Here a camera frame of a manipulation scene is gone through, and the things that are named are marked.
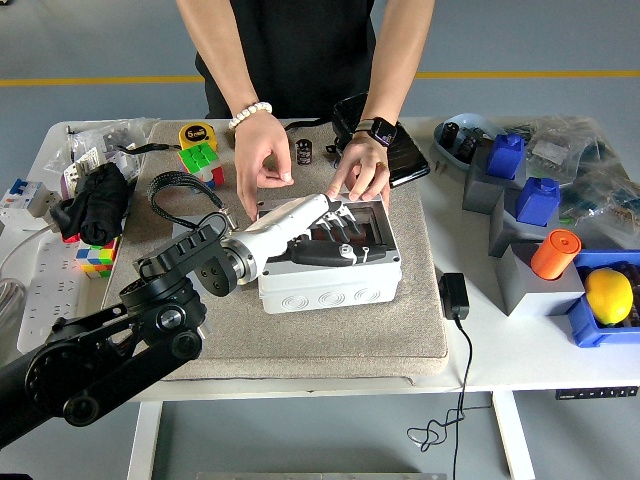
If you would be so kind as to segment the person's right hand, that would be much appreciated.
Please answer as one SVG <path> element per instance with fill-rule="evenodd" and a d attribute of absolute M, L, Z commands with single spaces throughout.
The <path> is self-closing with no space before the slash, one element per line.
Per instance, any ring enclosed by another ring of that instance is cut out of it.
<path fill-rule="evenodd" d="M 271 113 L 260 110 L 235 130 L 236 190 L 248 215 L 257 218 L 259 188 L 282 188 L 294 184 L 286 132 Z"/>

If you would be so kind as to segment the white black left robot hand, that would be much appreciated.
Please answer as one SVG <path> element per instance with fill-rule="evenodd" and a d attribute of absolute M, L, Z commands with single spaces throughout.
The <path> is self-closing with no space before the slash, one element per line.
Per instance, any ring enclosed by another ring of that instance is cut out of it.
<path fill-rule="evenodd" d="M 350 267 L 390 259 L 396 249 L 391 230 L 381 220 L 372 223 L 373 241 L 367 241 L 351 209 L 375 207 L 340 195 L 308 195 L 290 200 L 266 213 L 244 231 L 222 240 L 237 279 L 247 283 L 265 271 L 271 258 L 300 265 Z"/>

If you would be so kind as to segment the person's left hand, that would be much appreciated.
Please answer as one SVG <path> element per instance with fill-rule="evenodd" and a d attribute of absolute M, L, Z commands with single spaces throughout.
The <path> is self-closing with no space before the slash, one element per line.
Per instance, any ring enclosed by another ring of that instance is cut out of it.
<path fill-rule="evenodd" d="M 352 201 L 369 201 L 380 195 L 386 208 L 390 200 L 387 148 L 357 132 L 343 151 L 326 195 L 335 198 L 345 187 Z"/>

